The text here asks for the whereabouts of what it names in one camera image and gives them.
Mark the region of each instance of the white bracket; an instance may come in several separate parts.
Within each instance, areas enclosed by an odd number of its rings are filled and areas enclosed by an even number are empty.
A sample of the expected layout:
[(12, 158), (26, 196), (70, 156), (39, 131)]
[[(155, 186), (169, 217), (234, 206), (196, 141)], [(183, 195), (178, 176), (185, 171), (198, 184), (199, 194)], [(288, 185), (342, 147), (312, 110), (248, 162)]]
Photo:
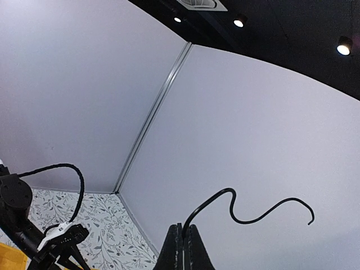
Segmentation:
[(38, 246), (38, 251), (42, 250), (42, 248), (49, 242), (51, 239), (63, 235), (71, 226), (72, 222), (64, 222), (61, 223), (53, 232), (51, 232), (48, 236), (46, 236)]

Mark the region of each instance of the floor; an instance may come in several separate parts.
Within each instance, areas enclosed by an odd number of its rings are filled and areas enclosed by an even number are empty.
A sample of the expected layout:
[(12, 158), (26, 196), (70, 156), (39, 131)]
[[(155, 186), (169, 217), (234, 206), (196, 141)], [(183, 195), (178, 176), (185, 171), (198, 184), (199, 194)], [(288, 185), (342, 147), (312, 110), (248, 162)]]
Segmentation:
[[(33, 190), (29, 219), (40, 230), (67, 221), (78, 196), (71, 192)], [(156, 256), (116, 195), (85, 194), (75, 223), (89, 229), (89, 236), (78, 247), (91, 268), (129, 270), (154, 267)], [(14, 246), (2, 231), (0, 242)]]

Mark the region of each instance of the wall seam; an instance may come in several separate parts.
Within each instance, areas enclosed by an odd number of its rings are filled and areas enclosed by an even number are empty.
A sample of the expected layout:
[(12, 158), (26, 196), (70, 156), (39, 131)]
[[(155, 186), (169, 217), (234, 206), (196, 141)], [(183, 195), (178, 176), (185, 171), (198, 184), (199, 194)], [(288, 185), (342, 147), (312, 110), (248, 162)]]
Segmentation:
[[(44, 187), (33, 187), (31, 186), (32, 190), (49, 190), (49, 191), (58, 191), (58, 192), (71, 192), (71, 193), (80, 193), (79, 190), (63, 190), (60, 188), (44, 188)], [(86, 191), (85, 194), (114, 194), (113, 192), (106, 192), (106, 191)]]
[(175, 78), (177, 77), (181, 67), (185, 63), (185, 60), (187, 56), (190, 53), (190, 50), (192, 48), (193, 44), (191, 42), (187, 42), (185, 46), (182, 48), (178, 58), (176, 59), (174, 65), (172, 66), (168, 76), (166, 77), (163, 85), (160, 88), (159, 94), (157, 95), (154, 104), (151, 107), (151, 110), (149, 111), (146, 120), (144, 124), (142, 125), (142, 128), (140, 129), (140, 132), (130, 150), (129, 155), (127, 156), (127, 159), (125, 161), (125, 164), (120, 172), (120, 175), (118, 177), (118, 180), (114, 187), (114, 193), (118, 194), (120, 190), (123, 187), (123, 184), (125, 182), (125, 179), (130, 171), (130, 168), (135, 160), (135, 157), (137, 153), (139, 152), (139, 149), (142, 145), (142, 142), (144, 141), (147, 132), (150, 129), (151, 124), (154, 122), (155, 116), (158, 113), (161, 105), (164, 102), (164, 99), (166, 95), (168, 94)]
[(150, 241), (150, 239), (147, 237), (147, 235), (145, 234), (144, 230), (141, 228), (140, 224), (137, 222), (136, 218), (134, 217), (133, 213), (131, 212), (129, 206), (126, 204), (124, 198), (121, 196), (121, 194), (116, 194), (116, 196), (120, 199), (121, 203), (124, 205), (125, 210), (128, 212), (128, 215), (130, 216), (130, 219), (132, 220), (132, 222), (135, 224), (135, 226), (137, 227), (137, 229), (139, 230), (141, 236), (144, 238), (145, 242), (147, 243), (147, 245), (149, 246), (149, 248), (152, 250), (152, 252), (154, 252), (156, 257), (159, 257), (159, 252), (156, 249), (156, 247), (152, 244), (152, 242)]

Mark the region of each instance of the black cable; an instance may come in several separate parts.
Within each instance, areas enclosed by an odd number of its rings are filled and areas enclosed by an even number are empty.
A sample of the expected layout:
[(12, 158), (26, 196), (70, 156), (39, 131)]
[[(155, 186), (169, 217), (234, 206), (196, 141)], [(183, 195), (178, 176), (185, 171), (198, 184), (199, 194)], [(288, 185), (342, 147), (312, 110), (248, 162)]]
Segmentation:
[(277, 16), (274, 8), (272, 7), (272, 5), (271, 5), (271, 3), (270, 3), (269, 0), (266, 0), (266, 2), (268, 3), (268, 5), (269, 5), (269, 7), (270, 7), (270, 9), (271, 9), (271, 11), (272, 11), (272, 13), (275, 15), (275, 19), (277, 20), (277, 23), (278, 23), (278, 25), (280, 26), (281, 31), (282, 31), (283, 35), (285, 36), (287, 43), (290, 45), (289, 36), (286, 34), (286, 32), (285, 32), (285, 30), (284, 30), (284, 27), (282, 27), (282, 24), (281, 24), (281, 22), (280, 22), (280, 20), (279, 20), (279, 18), (278, 18), (278, 16)]
[(350, 23), (350, 38), (351, 38), (351, 39), (353, 38), (353, 28), (354, 28), (354, 26), (353, 26), (353, 24), (354, 24), (353, 2), (355, 2), (355, 0), (350, 0), (350, 20), (351, 20), (351, 23)]
[(56, 228), (56, 227), (58, 227), (58, 226), (59, 226), (59, 224), (54, 224), (54, 225), (51, 225), (51, 226), (47, 227), (47, 228), (45, 229), (45, 231), (44, 231), (44, 235), (46, 236), (47, 233), (48, 233), (48, 231), (50, 231), (51, 229)]
[[(85, 193), (85, 180), (84, 180), (84, 177), (83, 177), (83, 174), (81, 173), (81, 171), (79, 170), (78, 167), (76, 167), (75, 165), (73, 164), (68, 164), (68, 163), (60, 163), (60, 164), (54, 164), (54, 165), (50, 165), (50, 166), (47, 166), (47, 167), (44, 167), (44, 168), (40, 168), (40, 169), (36, 169), (36, 170), (33, 170), (31, 172), (27, 172), (27, 173), (21, 173), (21, 174), (18, 174), (18, 176), (21, 178), (21, 177), (25, 177), (25, 176), (31, 176), (33, 174), (37, 174), (37, 173), (40, 173), (40, 172), (43, 172), (45, 170), (51, 170), (51, 169), (55, 169), (55, 168), (71, 168), (73, 169), (74, 171), (76, 171), (76, 173), (78, 174), (79, 178), (80, 178), (80, 194), (79, 194), (79, 199), (78, 199), (78, 202), (76, 204), (76, 207), (75, 207), (75, 210), (74, 210), (74, 213), (73, 213), (73, 216), (70, 218), (69, 222), (73, 222), (74, 219), (77, 217), (79, 211), (80, 211), (80, 207), (81, 207), (81, 204), (83, 202), (83, 198), (84, 198), (84, 193)], [(52, 225), (50, 227), (48, 227), (44, 234), (46, 235), (46, 233), (52, 229), (52, 228), (55, 228), (59, 226), (59, 224), (55, 224), (55, 225)]]
[(230, 202), (230, 216), (231, 218), (239, 224), (252, 224), (255, 223), (261, 219), (263, 219), (264, 217), (266, 217), (270, 212), (272, 212), (273, 210), (275, 210), (275, 208), (277, 208), (278, 206), (282, 205), (283, 203), (286, 203), (287, 201), (297, 201), (299, 203), (301, 203), (302, 205), (304, 205), (307, 209), (309, 209), (312, 219), (311, 221), (308, 223), (308, 225), (310, 225), (311, 223), (314, 222), (315, 220), (315, 215), (314, 215), (314, 211), (313, 209), (306, 204), (305, 202), (303, 202), (301, 199), (298, 198), (287, 198), (284, 199), (280, 202), (278, 202), (276, 205), (274, 205), (273, 207), (271, 207), (269, 210), (267, 210), (263, 215), (261, 215), (258, 218), (255, 218), (253, 220), (249, 220), (249, 221), (241, 221), (239, 219), (237, 219), (234, 215), (233, 209), (234, 209), (234, 203), (236, 200), (236, 191), (233, 188), (224, 188), (223, 190), (220, 190), (218, 193), (216, 193), (215, 195), (213, 195), (211, 198), (207, 199), (204, 203), (202, 203), (198, 208), (195, 209), (194, 212), (191, 213), (191, 215), (186, 219), (185, 223), (184, 223), (184, 227), (182, 228), (182, 238), (185, 239), (186, 237), (186, 232), (190, 226), (191, 221), (194, 219), (194, 217), (196, 217), (197, 214), (199, 214), (200, 211), (202, 211), (205, 207), (207, 207), (209, 204), (211, 204), (214, 200), (216, 200), (218, 197), (220, 197), (221, 195), (231, 192), (232, 193), (232, 199)]

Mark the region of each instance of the recessed ceiling light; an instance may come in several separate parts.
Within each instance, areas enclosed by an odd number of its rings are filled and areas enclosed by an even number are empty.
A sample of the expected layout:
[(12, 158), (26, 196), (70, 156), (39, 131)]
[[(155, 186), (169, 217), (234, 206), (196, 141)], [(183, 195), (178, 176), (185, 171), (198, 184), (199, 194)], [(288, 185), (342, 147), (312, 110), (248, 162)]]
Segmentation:
[(235, 19), (234, 19), (234, 24), (237, 27), (244, 27), (244, 25), (246, 24), (248, 20), (248, 17), (246, 17), (244, 14), (238, 14), (236, 15)]
[(337, 44), (337, 51), (342, 55), (349, 55), (351, 53), (351, 49), (353, 47), (353, 41), (348, 38), (341, 36), (339, 38), (339, 42)]

